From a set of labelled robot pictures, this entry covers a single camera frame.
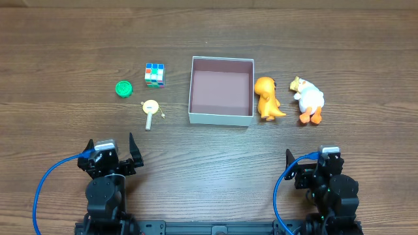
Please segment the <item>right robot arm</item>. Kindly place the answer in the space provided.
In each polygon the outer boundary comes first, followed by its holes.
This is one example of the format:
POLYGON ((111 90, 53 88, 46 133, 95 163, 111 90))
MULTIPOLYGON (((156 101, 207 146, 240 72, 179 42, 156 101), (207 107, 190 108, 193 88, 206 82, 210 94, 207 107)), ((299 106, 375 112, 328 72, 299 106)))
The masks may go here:
POLYGON ((289 149, 285 156, 284 179, 294 179, 296 189, 307 189, 307 200, 317 208, 317 213, 306 216, 297 234, 363 235, 356 220, 359 183, 342 174, 344 160, 340 148, 320 146, 311 154, 310 164, 297 163, 289 149))

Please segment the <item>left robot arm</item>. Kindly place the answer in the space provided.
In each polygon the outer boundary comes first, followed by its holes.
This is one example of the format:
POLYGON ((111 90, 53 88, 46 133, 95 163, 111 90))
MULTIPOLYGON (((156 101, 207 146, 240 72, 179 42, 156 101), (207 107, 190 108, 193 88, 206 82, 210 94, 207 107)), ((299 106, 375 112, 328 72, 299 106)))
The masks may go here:
POLYGON ((81 223, 76 223, 75 235, 139 235, 135 216, 127 213, 127 176, 136 174, 136 168, 144 161, 133 135, 129 135, 131 157, 119 160, 115 140, 94 142, 89 140, 84 156, 77 166, 86 172, 91 181, 86 187, 87 214, 81 223))

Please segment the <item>multicoloured puzzle cube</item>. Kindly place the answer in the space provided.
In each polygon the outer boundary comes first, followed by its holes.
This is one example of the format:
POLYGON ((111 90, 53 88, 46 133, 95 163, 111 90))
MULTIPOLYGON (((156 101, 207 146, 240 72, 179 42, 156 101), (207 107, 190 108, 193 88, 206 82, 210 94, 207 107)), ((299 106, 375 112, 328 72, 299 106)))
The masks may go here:
POLYGON ((148 87, 165 87, 165 65, 160 63, 147 63, 144 80, 148 87))

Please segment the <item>orange dinosaur toy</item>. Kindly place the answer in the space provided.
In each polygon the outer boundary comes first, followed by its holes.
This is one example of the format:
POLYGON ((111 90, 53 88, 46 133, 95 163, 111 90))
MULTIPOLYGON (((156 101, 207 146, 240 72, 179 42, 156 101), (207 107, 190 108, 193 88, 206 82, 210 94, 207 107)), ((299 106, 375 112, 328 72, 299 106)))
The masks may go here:
POLYGON ((257 110, 263 119, 273 121, 277 117, 286 116, 280 110, 280 102, 276 98, 276 82, 271 77, 260 77, 255 83, 255 93, 259 95, 257 110))

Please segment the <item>white plush duck toy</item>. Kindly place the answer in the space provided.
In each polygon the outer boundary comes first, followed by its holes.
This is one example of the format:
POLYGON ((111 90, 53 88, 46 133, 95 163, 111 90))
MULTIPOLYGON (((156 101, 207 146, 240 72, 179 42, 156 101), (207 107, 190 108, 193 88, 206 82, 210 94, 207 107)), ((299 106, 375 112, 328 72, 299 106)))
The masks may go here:
POLYGON ((311 82, 298 76, 290 83, 289 89, 294 91, 294 100, 298 102, 299 120, 301 123, 319 125, 322 121, 321 112, 325 104, 324 94, 311 82))

